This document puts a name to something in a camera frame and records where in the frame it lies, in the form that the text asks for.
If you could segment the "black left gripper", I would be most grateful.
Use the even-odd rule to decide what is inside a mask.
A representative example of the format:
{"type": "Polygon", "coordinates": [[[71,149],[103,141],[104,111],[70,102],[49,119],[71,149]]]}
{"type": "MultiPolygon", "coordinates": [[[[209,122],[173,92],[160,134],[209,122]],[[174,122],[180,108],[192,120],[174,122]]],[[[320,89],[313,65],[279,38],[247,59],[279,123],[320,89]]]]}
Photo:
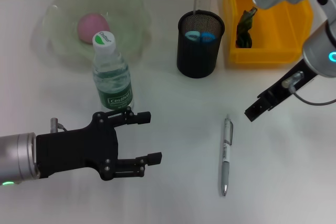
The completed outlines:
{"type": "Polygon", "coordinates": [[[162,153],[118,159],[118,141],[114,127],[150,122],[150,112],[136,114],[131,107],[125,107],[96,112],[90,124],[82,129],[38,135],[36,164],[41,178],[86,167],[96,170],[104,181],[143,177],[146,165],[161,163],[162,153]]]}

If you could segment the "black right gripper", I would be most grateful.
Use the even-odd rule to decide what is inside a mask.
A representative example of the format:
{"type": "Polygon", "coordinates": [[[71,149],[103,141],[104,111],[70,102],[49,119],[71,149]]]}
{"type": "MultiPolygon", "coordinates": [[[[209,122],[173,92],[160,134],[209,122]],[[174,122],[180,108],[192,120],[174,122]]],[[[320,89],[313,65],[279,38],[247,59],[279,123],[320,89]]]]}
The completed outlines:
{"type": "Polygon", "coordinates": [[[265,111],[271,110],[299,89],[313,80],[317,74],[311,70],[304,60],[300,60],[282,78],[275,82],[271,87],[263,91],[244,114],[253,122],[265,111]]]}

